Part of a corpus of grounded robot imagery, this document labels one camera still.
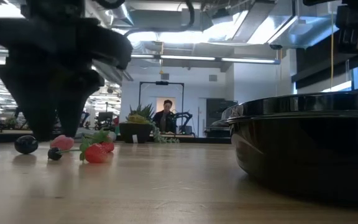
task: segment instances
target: man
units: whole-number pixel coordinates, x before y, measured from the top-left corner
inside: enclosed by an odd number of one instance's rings
[[[160,128],[162,133],[176,133],[176,120],[174,119],[175,115],[171,112],[172,101],[164,101],[164,110],[156,113],[154,115],[153,121],[155,122],[156,127]]]

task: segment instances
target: black pot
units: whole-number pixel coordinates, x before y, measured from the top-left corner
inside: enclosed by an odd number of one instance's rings
[[[358,203],[358,92],[255,100],[227,109],[242,169],[295,195]]]
[[[137,136],[138,143],[145,143],[149,140],[153,129],[151,124],[120,123],[119,132],[126,143],[134,143],[134,136]]]

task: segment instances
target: plant pot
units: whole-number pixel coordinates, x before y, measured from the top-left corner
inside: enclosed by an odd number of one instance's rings
[[[134,136],[137,138],[137,143],[145,143],[149,140],[150,133],[153,129],[151,124],[135,124],[135,123],[120,123],[119,130],[122,139],[126,143],[134,143]]]

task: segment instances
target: small dark fruit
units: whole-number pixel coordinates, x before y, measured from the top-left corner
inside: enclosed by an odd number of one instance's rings
[[[15,149],[21,154],[30,154],[38,149],[38,141],[33,136],[22,136],[16,139]]]
[[[58,161],[60,158],[62,158],[62,155],[57,153],[59,151],[60,150],[57,147],[53,147],[53,148],[49,149],[48,150],[48,159]]]

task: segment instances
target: blueberry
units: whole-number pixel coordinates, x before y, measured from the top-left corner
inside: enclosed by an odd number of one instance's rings
[[[57,153],[58,151],[60,151],[60,150],[57,147],[53,147],[53,148],[49,149],[48,159],[58,161],[60,158],[62,158],[62,155]]]

